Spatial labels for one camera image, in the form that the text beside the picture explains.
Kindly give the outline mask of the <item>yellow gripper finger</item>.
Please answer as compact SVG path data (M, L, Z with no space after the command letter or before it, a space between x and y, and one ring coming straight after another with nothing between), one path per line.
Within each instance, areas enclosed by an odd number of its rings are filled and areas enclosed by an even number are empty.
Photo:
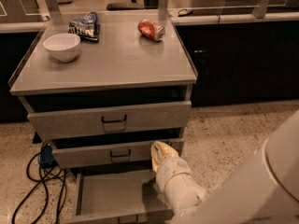
M152 169L154 172L156 172L160 163L159 148L156 144L153 144L151 146L150 153L151 153Z
M178 156L178 152L175 149L170 147L167 143L161 141L157 141L155 143L155 150L159 160Z

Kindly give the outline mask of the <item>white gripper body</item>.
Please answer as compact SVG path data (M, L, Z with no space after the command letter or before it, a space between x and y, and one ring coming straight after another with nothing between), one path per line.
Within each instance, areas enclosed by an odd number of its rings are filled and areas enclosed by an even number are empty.
M167 183L176 175L191 175L189 164L180 157L169 157L164 159L157 167L156 182L161 192Z

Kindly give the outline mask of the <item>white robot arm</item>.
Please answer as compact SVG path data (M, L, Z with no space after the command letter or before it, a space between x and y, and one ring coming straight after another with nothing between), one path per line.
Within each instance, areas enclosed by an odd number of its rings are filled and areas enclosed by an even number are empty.
M150 152L170 224L298 224L299 111L210 195L168 144L156 141Z

